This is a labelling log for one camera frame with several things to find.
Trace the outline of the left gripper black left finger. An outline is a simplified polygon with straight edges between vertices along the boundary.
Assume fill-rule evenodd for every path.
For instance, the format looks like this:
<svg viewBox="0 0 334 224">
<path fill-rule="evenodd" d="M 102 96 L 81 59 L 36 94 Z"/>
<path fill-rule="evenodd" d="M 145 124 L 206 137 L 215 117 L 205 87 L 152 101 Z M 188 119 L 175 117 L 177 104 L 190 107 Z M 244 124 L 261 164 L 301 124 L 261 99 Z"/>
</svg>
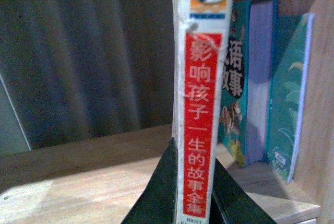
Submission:
<svg viewBox="0 0 334 224">
<path fill-rule="evenodd" d="M 177 165 L 177 146 L 172 137 L 146 188 L 122 223 L 175 223 Z"/>
</svg>

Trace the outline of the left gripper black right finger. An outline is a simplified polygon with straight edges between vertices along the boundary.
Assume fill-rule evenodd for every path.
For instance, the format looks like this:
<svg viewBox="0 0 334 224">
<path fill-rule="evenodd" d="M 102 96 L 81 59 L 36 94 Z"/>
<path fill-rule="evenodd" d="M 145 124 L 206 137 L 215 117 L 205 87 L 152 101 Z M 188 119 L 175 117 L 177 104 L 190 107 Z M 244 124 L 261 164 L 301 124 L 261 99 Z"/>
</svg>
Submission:
<svg viewBox="0 0 334 224">
<path fill-rule="evenodd" d="M 267 224 L 275 221 L 252 200 L 216 160 L 210 207 L 211 223 Z"/>
</svg>

